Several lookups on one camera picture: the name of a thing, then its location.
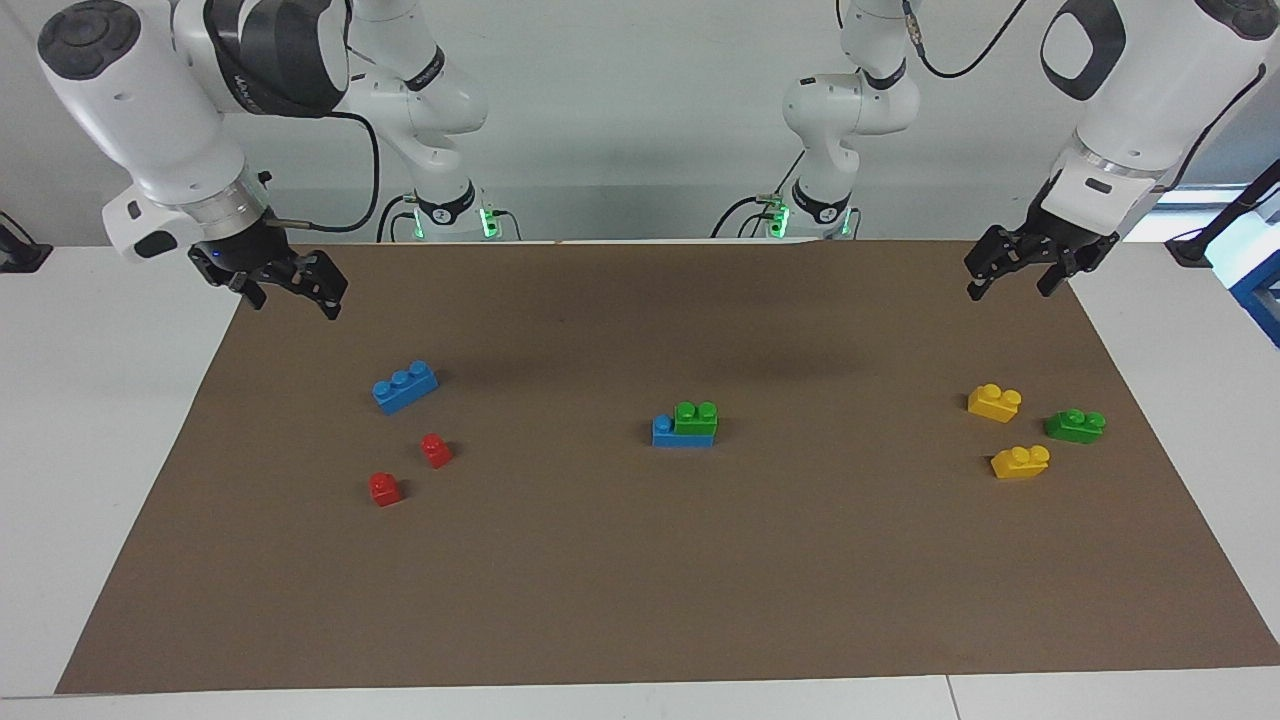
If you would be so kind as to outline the blue three-stud block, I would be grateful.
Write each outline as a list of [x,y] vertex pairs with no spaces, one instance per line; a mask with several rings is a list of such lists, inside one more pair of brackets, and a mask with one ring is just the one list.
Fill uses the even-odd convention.
[[675,420],[668,414],[660,414],[652,420],[652,446],[658,448],[709,448],[714,445],[714,434],[685,434],[675,430]]
[[424,360],[412,361],[394,372],[389,379],[376,382],[371,396],[379,409],[393,415],[439,387],[434,370]]

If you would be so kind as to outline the yellow two-stud block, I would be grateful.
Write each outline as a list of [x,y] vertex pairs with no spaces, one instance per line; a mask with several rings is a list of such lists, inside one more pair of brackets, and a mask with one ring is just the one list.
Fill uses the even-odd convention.
[[1016,389],[1005,389],[995,383],[977,386],[966,398],[966,410],[977,416],[998,423],[1011,421],[1021,409],[1023,397]]
[[1024,479],[1047,470],[1050,459],[1051,452],[1043,445],[1014,446],[997,452],[991,459],[991,466],[998,479]]

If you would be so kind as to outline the black slanted pole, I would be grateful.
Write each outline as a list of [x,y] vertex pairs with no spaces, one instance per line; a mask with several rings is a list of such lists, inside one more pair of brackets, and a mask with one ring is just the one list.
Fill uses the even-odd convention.
[[1260,173],[1238,196],[1234,197],[1207,225],[1190,232],[1189,240],[1181,236],[1167,240],[1164,246],[1175,263],[1187,268],[1211,268],[1207,259],[1210,245],[1238,219],[1263,206],[1274,196],[1280,196],[1280,156]]

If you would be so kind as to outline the black table clamp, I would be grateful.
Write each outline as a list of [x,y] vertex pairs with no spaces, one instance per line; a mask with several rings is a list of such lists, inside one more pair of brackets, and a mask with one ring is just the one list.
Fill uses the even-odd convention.
[[54,246],[37,242],[19,222],[0,211],[0,274],[35,273],[52,250]]

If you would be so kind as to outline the brown table mat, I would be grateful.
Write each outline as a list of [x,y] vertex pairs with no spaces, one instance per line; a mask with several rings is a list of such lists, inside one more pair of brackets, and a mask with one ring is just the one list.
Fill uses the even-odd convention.
[[[1280,664],[1075,295],[973,302],[965,251],[333,249],[335,322],[236,311],[58,691]],[[439,387],[384,414],[415,360]],[[681,401],[712,447],[652,446]],[[1097,442],[1044,433],[1071,407]]]

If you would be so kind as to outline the blue frame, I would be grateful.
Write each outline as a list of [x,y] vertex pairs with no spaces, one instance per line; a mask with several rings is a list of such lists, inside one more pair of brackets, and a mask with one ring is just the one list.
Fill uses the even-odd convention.
[[1221,251],[1229,293],[1271,345],[1280,350],[1280,211],[1266,220],[1247,218]]

